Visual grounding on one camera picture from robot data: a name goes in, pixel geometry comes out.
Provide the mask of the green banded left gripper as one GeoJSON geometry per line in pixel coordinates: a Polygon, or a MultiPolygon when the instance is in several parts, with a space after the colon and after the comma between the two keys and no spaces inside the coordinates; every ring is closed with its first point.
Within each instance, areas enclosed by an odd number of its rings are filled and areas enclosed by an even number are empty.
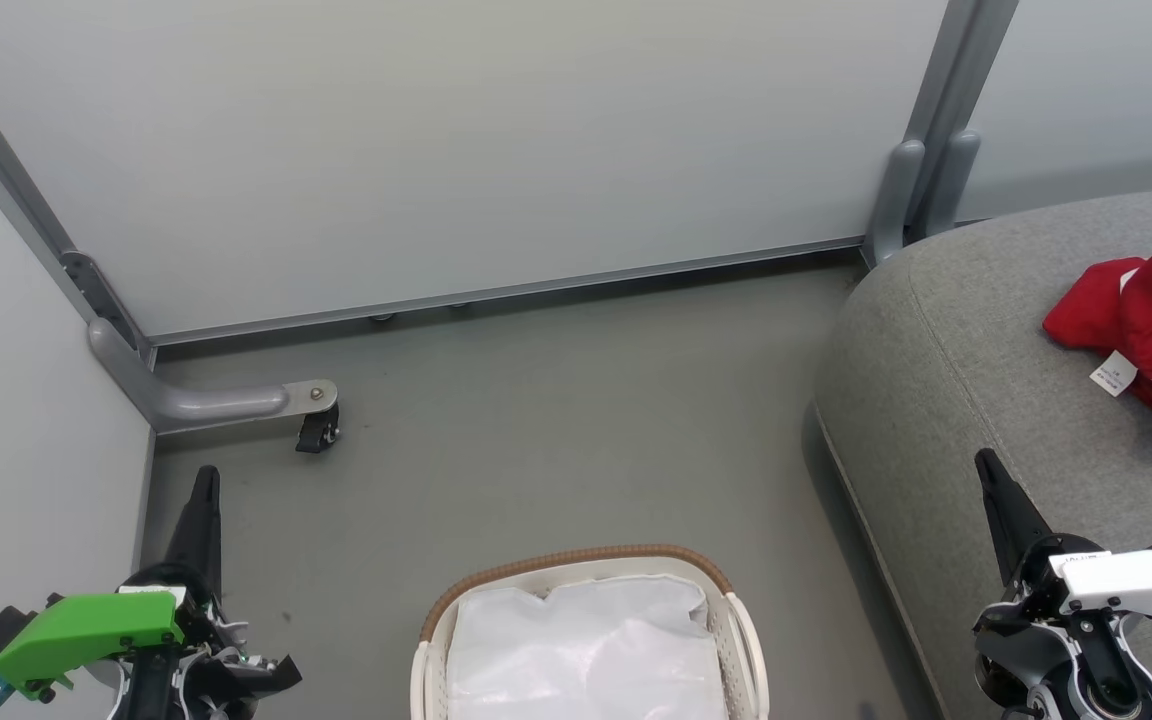
{"type": "Polygon", "coordinates": [[[198,469],[164,562],[113,593],[52,594],[44,611],[0,611],[0,685],[41,702],[101,661],[128,679],[150,655],[169,666],[179,702],[260,702],[302,682],[291,657],[248,651],[244,623],[221,609],[221,475],[198,469]]]}

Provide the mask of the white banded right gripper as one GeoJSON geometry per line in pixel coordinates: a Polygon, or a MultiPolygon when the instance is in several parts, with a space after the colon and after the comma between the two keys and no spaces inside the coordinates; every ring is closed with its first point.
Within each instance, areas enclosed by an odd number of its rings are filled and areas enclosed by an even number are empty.
{"type": "Polygon", "coordinates": [[[1005,597],[975,620],[982,691],[1152,691],[1129,643],[1152,620],[1152,547],[1114,553],[1047,538],[1046,520],[993,448],[975,454],[1005,597]]]}

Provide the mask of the white laundry basket brown rim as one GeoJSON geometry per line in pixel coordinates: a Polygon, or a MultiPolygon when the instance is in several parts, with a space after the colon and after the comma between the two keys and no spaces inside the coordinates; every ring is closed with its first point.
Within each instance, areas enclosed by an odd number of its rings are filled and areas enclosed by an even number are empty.
{"type": "Polygon", "coordinates": [[[554,588],[620,577],[685,579],[707,597],[705,626],[717,637],[727,720],[770,720],[771,689],[753,617],[732,579],[703,553],[677,544],[620,544],[548,553],[477,571],[450,585],[420,626],[410,674],[411,720],[448,720],[447,655],[463,597],[516,588],[544,597],[554,588]]]}

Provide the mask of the grey curved partition support leg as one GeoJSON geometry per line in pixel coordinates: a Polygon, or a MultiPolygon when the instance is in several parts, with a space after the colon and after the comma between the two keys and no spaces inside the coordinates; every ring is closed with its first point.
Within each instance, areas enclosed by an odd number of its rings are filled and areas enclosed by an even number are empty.
{"type": "Polygon", "coordinates": [[[339,404],[338,384],[328,379],[228,389],[172,386],[152,373],[116,333],[114,325],[104,318],[88,324],[88,346],[123,395],[160,435],[227,427],[247,420],[326,414],[339,404]]]}

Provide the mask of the grey fabric sofa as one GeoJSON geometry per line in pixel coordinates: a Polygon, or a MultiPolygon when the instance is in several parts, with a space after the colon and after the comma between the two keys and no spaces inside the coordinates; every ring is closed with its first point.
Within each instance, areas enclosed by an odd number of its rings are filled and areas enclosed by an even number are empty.
{"type": "Polygon", "coordinates": [[[1043,518],[1152,544],[1152,407],[1114,397],[1043,319],[1087,270],[1152,253],[1152,192],[998,217],[905,247],[846,301],[817,414],[915,669],[946,720],[998,720],[972,626],[1005,592],[973,457],[993,448],[1043,518]]]}

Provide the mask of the black caster wheel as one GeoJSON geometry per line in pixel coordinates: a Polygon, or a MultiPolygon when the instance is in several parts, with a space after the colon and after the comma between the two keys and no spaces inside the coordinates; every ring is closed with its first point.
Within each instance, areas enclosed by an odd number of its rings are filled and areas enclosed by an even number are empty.
{"type": "Polygon", "coordinates": [[[323,454],[338,442],[340,430],[340,409],[338,404],[320,414],[303,416],[297,445],[294,450],[300,454],[323,454]]]}

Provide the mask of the white laundry cloth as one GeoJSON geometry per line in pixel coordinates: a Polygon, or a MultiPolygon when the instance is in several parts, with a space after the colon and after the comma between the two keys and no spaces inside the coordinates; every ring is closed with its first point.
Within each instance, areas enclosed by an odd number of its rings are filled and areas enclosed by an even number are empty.
{"type": "Polygon", "coordinates": [[[471,594],[447,720],[728,720],[707,611],[699,585],[664,575],[471,594]]]}

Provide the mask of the grey corner partition post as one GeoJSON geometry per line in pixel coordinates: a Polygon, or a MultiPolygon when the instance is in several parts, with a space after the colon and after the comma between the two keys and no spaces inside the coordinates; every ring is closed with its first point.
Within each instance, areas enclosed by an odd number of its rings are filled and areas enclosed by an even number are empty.
{"type": "Polygon", "coordinates": [[[154,350],[132,314],[111,286],[100,266],[88,252],[83,252],[65,232],[55,211],[41,195],[40,188],[29,177],[26,167],[15,154],[10,143],[0,131],[0,199],[6,209],[18,211],[26,223],[29,237],[44,247],[44,260],[58,266],[69,278],[69,283],[79,291],[94,316],[113,324],[114,329],[141,356],[147,366],[154,361],[154,350]]]}

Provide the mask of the grey partition base rail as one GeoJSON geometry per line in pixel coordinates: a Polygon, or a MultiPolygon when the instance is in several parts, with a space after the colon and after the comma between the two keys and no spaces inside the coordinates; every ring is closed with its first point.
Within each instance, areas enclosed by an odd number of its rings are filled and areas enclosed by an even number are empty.
{"type": "Polygon", "coordinates": [[[797,258],[797,256],[819,252],[859,249],[859,247],[863,245],[863,242],[864,237],[861,236],[861,234],[856,234],[856,236],[796,243],[796,245],[776,247],[776,249],[736,252],[717,256],[717,258],[664,263],[644,266],[644,268],[617,270],[617,272],[577,275],[573,278],[558,279],[558,281],[511,285],[508,287],[494,288],[494,290],[447,293],[447,295],[429,297],[429,300],[404,300],[393,302],[393,304],[346,306],[346,309],[321,311],[321,313],[283,316],[283,318],[259,320],[259,323],[234,323],[195,331],[151,334],[151,336],[147,338],[147,342],[156,348],[160,348],[175,344],[227,340],[227,338],[252,336],[252,334],[268,332],[293,331],[302,327],[314,327],[314,325],[325,325],[329,323],[353,323],[353,320],[366,319],[371,318],[371,316],[378,314],[415,313],[415,311],[434,309],[434,306],[452,306],[457,304],[476,304],[476,302],[485,301],[511,300],[511,297],[535,295],[535,293],[579,290],[579,288],[591,286],[643,281],[643,279],[662,275],[676,275],[687,272],[707,272],[707,270],[723,268],[723,266],[776,262],[786,258],[797,258]]]}

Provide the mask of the grey metal partition post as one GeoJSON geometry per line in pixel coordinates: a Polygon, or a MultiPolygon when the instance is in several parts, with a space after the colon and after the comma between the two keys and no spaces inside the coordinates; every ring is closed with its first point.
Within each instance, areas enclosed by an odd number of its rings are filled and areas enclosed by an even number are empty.
{"type": "Polygon", "coordinates": [[[950,232],[982,146],[973,109],[1020,0],[947,0],[904,141],[890,151],[861,243],[867,268],[950,232]]]}

